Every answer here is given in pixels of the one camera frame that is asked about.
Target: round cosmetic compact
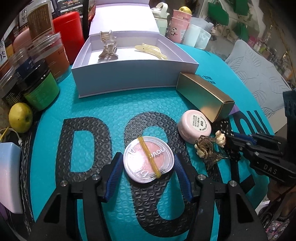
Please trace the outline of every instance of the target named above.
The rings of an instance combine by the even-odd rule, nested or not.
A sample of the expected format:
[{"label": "round cosmetic compact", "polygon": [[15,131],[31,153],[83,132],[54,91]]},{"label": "round cosmetic compact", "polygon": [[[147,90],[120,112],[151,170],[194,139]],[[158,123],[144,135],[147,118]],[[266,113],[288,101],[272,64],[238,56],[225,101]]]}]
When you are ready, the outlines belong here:
[{"label": "round cosmetic compact", "polygon": [[[174,155],[170,147],[156,137],[145,136],[143,139],[161,174],[170,171],[174,166]],[[129,177],[138,183],[148,183],[156,179],[156,174],[138,138],[126,147],[123,164]]]},{"label": "round cosmetic compact", "polygon": [[190,144],[201,136],[209,136],[212,131],[210,121],[198,110],[188,110],[178,123],[178,131],[182,138]]}]

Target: red container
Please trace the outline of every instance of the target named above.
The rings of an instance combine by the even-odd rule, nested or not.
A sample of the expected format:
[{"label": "red container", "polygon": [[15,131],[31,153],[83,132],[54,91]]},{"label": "red container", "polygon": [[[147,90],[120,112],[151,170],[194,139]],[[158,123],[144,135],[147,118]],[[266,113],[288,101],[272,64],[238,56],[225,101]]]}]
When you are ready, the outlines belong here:
[{"label": "red container", "polygon": [[53,20],[55,32],[61,33],[70,64],[74,63],[84,44],[80,16],[78,12],[70,12]]}]

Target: round pink container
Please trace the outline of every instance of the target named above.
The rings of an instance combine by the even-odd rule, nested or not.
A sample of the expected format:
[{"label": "round pink container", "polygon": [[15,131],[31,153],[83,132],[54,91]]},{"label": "round pink container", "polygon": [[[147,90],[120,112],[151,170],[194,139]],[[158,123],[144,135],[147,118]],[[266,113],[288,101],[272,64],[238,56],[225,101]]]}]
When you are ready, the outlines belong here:
[{"label": "round pink container", "polygon": [[183,40],[188,25],[189,22],[177,18],[172,18],[172,21],[170,23],[170,30],[168,32],[168,38],[171,41],[180,44]]},{"label": "round pink container", "polygon": [[186,22],[190,22],[192,15],[186,12],[182,12],[179,10],[173,10],[173,18],[181,19]]},{"label": "round pink container", "polygon": [[[174,166],[174,155],[170,147],[156,137],[145,136],[143,139],[161,174],[170,171]],[[123,154],[123,164],[129,177],[138,183],[148,183],[156,179],[156,174],[152,170],[138,138],[126,147]]]},{"label": "round pink container", "polygon": [[190,144],[201,136],[209,136],[212,131],[210,121],[198,110],[188,110],[178,123],[178,131],[182,138]]}]

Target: gold cardboard box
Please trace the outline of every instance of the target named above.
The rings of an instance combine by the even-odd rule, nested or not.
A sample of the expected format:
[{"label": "gold cardboard box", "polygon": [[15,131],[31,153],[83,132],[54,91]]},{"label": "gold cardboard box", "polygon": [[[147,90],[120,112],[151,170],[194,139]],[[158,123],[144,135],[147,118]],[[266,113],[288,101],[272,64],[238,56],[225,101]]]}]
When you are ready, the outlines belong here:
[{"label": "gold cardboard box", "polygon": [[194,104],[211,122],[226,118],[235,103],[216,86],[195,74],[180,73],[177,91]]}]

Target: screw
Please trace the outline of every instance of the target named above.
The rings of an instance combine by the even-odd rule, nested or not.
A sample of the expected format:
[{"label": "screw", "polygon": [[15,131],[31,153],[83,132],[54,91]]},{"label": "screw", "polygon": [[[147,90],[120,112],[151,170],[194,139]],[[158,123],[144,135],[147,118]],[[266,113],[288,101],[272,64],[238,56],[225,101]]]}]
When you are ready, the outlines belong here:
[{"label": "screw", "polygon": [[206,176],[203,175],[203,174],[199,174],[199,175],[197,176],[197,178],[198,178],[199,180],[203,181],[203,180],[206,178]]},{"label": "screw", "polygon": [[91,178],[92,178],[93,180],[99,180],[101,177],[100,177],[99,174],[94,174],[94,175],[91,176]]},{"label": "screw", "polygon": [[237,186],[237,182],[236,181],[230,181],[229,182],[229,184],[230,184],[230,186],[232,186],[232,187],[236,187]]},{"label": "screw", "polygon": [[67,181],[67,180],[63,180],[63,181],[60,182],[60,185],[61,185],[62,187],[65,187],[65,186],[68,185],[68,181]]}]

